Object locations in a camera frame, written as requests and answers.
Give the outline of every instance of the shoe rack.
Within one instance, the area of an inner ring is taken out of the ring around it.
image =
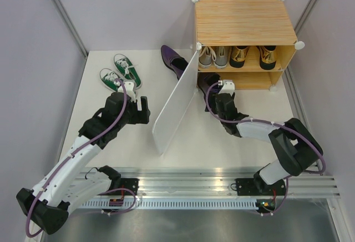
[[[241,68],[213,64],[199,73],[216,72],[232,79],[237,89],[270,89],[280,79],[297,49],[298,42],[284,0],[192,0],[195,3],[195,41],[203,46],[251,46]],[[260,67],[256,46],[276,46],[276,65]]]

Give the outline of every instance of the white table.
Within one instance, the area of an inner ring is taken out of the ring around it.
[[[186,60],[191,50],[178,50]],[[113,56],[126,55],[143,81],[138,95],[148,97],[151,111],[148,125],[126,125],[116,139],[96,156],[89,167],[134,168],[242,168],[263,167],[276,159],[269,143],[240,139],[228,135],[220,122],[204,112],[202,92],[195,94],[168,150],[160,156],[151,129],[171,91],[177,83],[176,75],[167,69],[160,50],[91,51],[82,77],[73,114],[65,137],[62,156],[68,151],[83,123],[104,106],[111,94],[99,78],[102,68],[115,69]],[[239,112],[255,119],[286,121],[293,115],[283,81],[277,91],[237,90],[235,103]]]

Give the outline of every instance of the white wall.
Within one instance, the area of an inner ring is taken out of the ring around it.
[[[61,0],[89,50],[189,48],[191,0]],[[308,0],[286,0],[295,25]]]
[[[319,0],[292,63],[306,117],[355,226],[355,0]]]
[[[84,58],[50,0],[0,0],[0,234],[23,241],[16,194],[54,166]]]

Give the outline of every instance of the shoe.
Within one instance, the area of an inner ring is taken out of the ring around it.
[[[165,66],[172,70],[179,80],[189,63],[167,45],[161,46],[160,50]]]
[[[202,90],[204,94],[204,101],[206,101],[206,94],[210,86],[212,86],[214,83],[218,82],[219,80],[220,80],[220,76],[217,73],[199,73],[199,75],[197,76],[197,86],[199,89]],[[219,91],[220,88],[218,85],[216,85],[212,88],[209,95],[209,100],[208,100],[209,106],[211,107],[212,112],[214,114],[217,114],[215,95],[218,94]]]
[[[250,46],[233,46],[229,64],[234,68],[243,67]]]
[[[257,46],[260,51],[260,67],[271,70],[276,65],[276,46]]]
[[[121,86],[120,83],[118,81],[116,81],[117,78],[121,79],[122,81],[127,81],[125,78],[116,74],[111,69],[104,68],[100,71],[101,81],[110,90],[117,91],[118,88]]]
[[[203,46],[199,54],[199,67],[208,68],[216,60],[216,53],[210,46]]]
[[[216,60],[214,61],[216,68],[223,69],[227,67],[229,50],[230,47],[216,47]]]
[[[142,81],[140,80],[132,62],[123,54],[116,54],[113,57],[113,62],[118,70],[118,72],[127,80],[133,80],[136,85],[136,89],[142,86]]]

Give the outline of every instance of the open door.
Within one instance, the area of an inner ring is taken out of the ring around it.
[[[155,145],[162,155],[168,148],[195,94],[199,52],[196,51],[153,125]]]

